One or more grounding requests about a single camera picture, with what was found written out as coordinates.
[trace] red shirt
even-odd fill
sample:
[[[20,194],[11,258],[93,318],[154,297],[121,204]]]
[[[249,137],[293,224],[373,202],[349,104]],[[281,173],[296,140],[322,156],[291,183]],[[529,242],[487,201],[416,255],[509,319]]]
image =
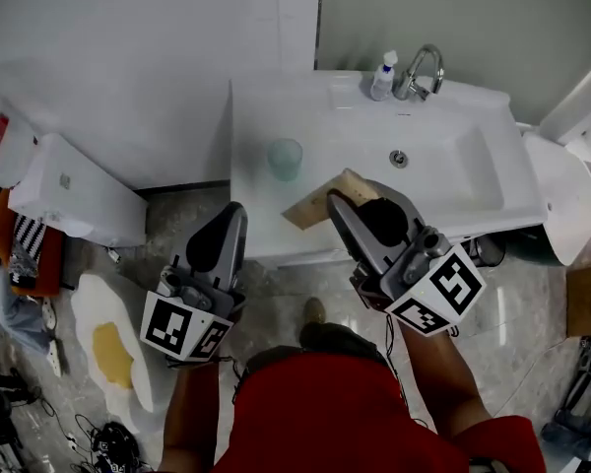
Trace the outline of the red shirt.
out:
[[[468,473],[471,457],[499,460],[510,472],[545,471],[528,419],[492,419],[447,441],[410,418],[386,367],[309,353],[243,384],[230,448],[214,471]]]

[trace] glass cup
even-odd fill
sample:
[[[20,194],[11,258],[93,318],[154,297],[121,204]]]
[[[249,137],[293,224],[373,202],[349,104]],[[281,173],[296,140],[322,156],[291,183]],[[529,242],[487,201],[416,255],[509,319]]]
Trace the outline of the glass cup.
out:
[[[302,146],[292,138],[274,140],[267,149],[267,163],[278,180],[294,180],[302,164]]]

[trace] sink basin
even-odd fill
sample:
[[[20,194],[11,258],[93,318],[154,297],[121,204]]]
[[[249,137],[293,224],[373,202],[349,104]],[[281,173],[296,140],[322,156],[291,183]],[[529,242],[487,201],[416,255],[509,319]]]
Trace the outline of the sink basin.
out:
[[[445,81],[426,101],[377,102],[368,89],[360,72],[232,80],[231,199],[249,215],[247,257],[276,264],[347,257],[330,221],[303,232],[281,216],[345,168],[407,195],[451,241],[546,220],[507,94]],[[303,148],[291,182],[267,166],[277,138]]]

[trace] white wall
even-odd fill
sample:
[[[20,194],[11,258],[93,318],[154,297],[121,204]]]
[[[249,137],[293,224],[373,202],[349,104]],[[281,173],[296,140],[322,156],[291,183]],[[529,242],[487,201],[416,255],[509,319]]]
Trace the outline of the white wall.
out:
[[[0,0],[0,92],[134,188],[228,178],[230,74],[310,70],[317,0]]]
[[[321,69],[372,70],[391,48],[404,68],[429,42],[445,80],[507,92],[536,125],[591,69],[591,0],[322,0]]]

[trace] soap bottle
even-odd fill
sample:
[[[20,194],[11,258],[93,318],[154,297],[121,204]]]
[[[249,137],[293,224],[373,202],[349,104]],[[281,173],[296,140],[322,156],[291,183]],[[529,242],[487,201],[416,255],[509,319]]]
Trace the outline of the soap bottle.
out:
[[[392,91],[394,82],[394,65],[398,62],[396,51],[388,51],[383,54],[383,63],[378,66],[372,79],[370,96],[375,101],[385,100]]]

